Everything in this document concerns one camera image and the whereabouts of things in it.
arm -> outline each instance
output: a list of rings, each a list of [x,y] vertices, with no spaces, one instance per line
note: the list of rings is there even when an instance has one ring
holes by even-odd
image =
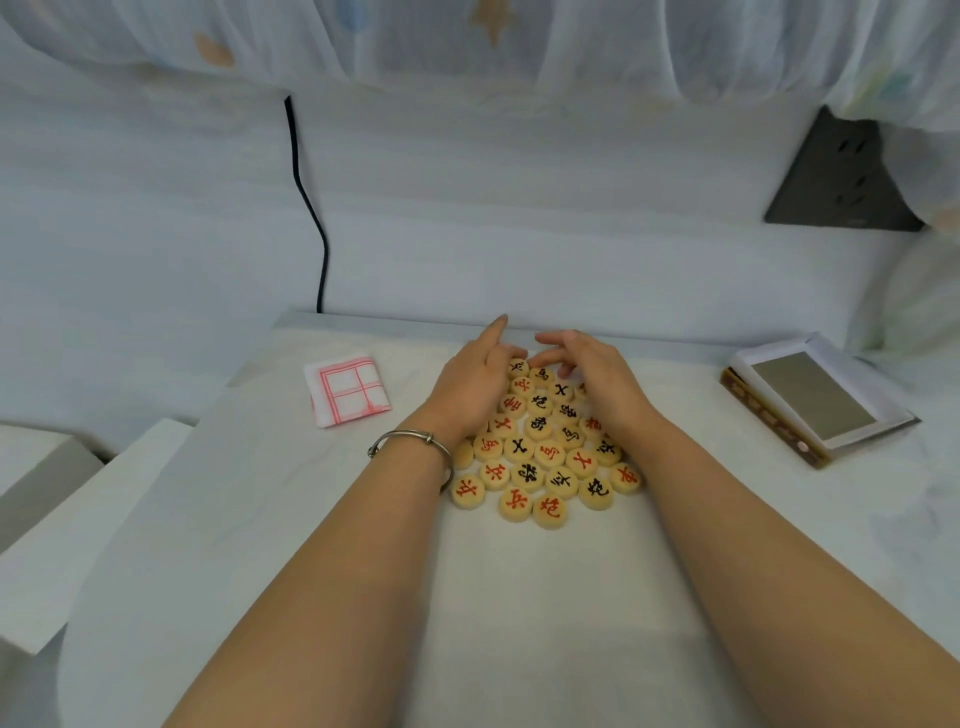
[[[646,399],[613,347],[577,331],[531,366],[579,366],[597,417],[643,469],[667,534],[770,721],[960,725],[960,664],[755,496]]]
[[[444,367],[403,427],[451,451],[507,390],[494,322]],[[431,523],[444,482],[437,448],[391,438],[233,628],[166,728],[387,724],[420,615]]]

black cable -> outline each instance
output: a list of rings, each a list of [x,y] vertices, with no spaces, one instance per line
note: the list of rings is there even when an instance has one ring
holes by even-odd
[[[324,312],[324,293],[326,292],[326,268],[330,262],[330,243],[326,239],[326,230],[324,224],[320,221],[316,211],[310,204],[310,198],[306,196],[306,190],[303,189],[303,182],[300,180],[300,148],[297,145],[297,117],[294,116],[294,100],[287,96],[283,100],[283,106],[287,109],[287,127],[290,128],[290,151],[293,154],[294,182],[300,191],[300,196],[310,210],[310,217],[313,218],[317,230],[320,231],[320,239],[324,242],[324,267],[320,271],[320,288],[317,290],[317,313]]]

bracelet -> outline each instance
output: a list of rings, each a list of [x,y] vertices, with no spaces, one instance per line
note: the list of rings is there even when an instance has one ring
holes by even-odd
[[[427,445],[432,445],[435,448],[440,449],[440,452],[444,454],[446,466],[450,470],[450,477],[448,477],[446,479],[446,483],[440,487],[441,493],[445,491],[449,487],[450,483],[453,482],[453,476],[455,474],[453,468],[453,455],[450,454],[450,450],[448,450],[442,443],[438,443],[436,440],[434,440],[433,435],[430,432],[423,432],[418,429],[392,429],[390,432],[384,432],[382,435],[380,435],[380,437],[377,438],[376,442],[370,446],[370,449],[367,450],[367,456],[373,458],[374,455],[380,452],[380,447],[385,440],[389,440],[397,435],[418,437]]]

white wall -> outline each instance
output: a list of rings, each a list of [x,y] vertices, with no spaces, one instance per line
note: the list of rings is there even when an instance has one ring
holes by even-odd
[[[338,313],[843,344],[912,235],[761,222],[817,105],[536,119],[332,86],[300,98]]]
[[[230,134],[0,109],[0,421],[120,449],[160,417],[199,417],[280,311],[313,307],[320,241],[278,99]],[[758,222],[813,111],[639,109],[605,125],[331,85],[298,99],[333,246],[327,309],[841,341],[908,237]]]
[[[244,133],[0,101],[0,421],[191,422],[323,260],[279,101]]]

wall socket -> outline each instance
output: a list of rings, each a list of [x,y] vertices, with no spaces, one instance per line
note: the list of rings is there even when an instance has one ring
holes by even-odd
[[[876,121],[845,121],[824,106],[763,221],[779,225],[912,231],[924,222],[886,167]]]

